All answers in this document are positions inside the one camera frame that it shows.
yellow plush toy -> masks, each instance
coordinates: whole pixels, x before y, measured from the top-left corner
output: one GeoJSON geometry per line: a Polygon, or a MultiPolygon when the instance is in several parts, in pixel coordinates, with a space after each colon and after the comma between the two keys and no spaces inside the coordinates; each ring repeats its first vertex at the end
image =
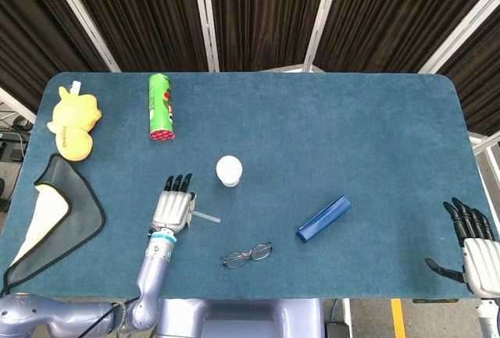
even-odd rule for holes
{"type": "Polygon", "coordinates": [[[83,160],[93,145],[88,132],[102,116],[97,99],[91,94],[71,94],[64,87],[59,87],[59,96],[61,101],[54,107],[47,127],[55,134],[55,144],[64,158],[83,160]]]}

floor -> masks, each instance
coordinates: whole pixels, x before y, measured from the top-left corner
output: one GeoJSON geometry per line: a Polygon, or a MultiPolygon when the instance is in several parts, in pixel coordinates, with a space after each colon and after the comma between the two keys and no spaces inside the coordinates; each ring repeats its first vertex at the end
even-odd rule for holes
{"type": "MultiPolygon", "coordinates": [[[[500,160],[500,148],[495,149],[495,154],[500,160]]],[[[482,157],[478,157],[477,161],[485,183],[494,187],[495,176],[483,171],[483,168],[488,165],[487,162],[482,157]]],[[[18,172],[19,165],[0,162],[0,177],[5,181],[3,198],[6,199],[11,194],[18,172]]],[[[491,193],[491,196],[493,201],[498,201],[500,207],[498,191],[491,193]]],[[[0,212],[0,232],[5,217],[6,214],[0,212]]],[[[332,299],[326,299],[323,302],[325,321],[330,321],[333,304],[332,299]]],[[[408,338],[481,338],[482,334],[475,311],[477,304],[478,301],[474,299],[461,300],[455,304],[414,304],[411,300],[403,300],[402,312],[406,336],[408,338]]],[[[351,299],[350,307],[352,335],[355,338],[390,338],[395,336],[389,299],[351,299]]],[[[340,301],[337,304],[333,321],[343,320],[342,309],[340,301]]],[[[150,335],[151,332],[145,332],[135,336],[149,337],[150,335]]],[[[34,336],[49,337],[44,326],[37,328],[34,336]]]]}

green can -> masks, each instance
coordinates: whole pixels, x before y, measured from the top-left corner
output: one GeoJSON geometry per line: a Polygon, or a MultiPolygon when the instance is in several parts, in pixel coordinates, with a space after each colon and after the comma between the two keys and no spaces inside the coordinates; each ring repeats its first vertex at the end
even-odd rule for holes
{"type": "Polygon", "coordinates": [[[167,75],[149,77],[149,136],[154,141],[169,141],[173,133],[170,79],[167,75]]]}

table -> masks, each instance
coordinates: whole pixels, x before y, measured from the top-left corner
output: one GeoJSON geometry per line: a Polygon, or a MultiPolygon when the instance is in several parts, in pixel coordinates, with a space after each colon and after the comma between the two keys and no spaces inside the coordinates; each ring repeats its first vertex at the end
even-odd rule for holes
{"type": "Polygon", "coordinates": [[[443,76],[361,73],[168,73],[176,138],[148,137],[150,73],[60,73],[47,85],[5,228],[0,261],[18,251],[34,211],[33,182],[56,151],[46,127],[58,86],[82,83],[103,117],[76,168],[106,224],[83,247],[14,289],[50,297],[133,297],[147,230],[168,175],[194,173],[197,210],[178,235],[164,297],[471,297],[423,258],[460,269],[442,201],[491,213],[463,114],[443,76]],[[223,187],[223,155],[243,164],[223,187]],[[307,244],[295,231],[345,194],[354,208],[307,244]],[[220,257],[272,241],[260,262],[220,257]]]}

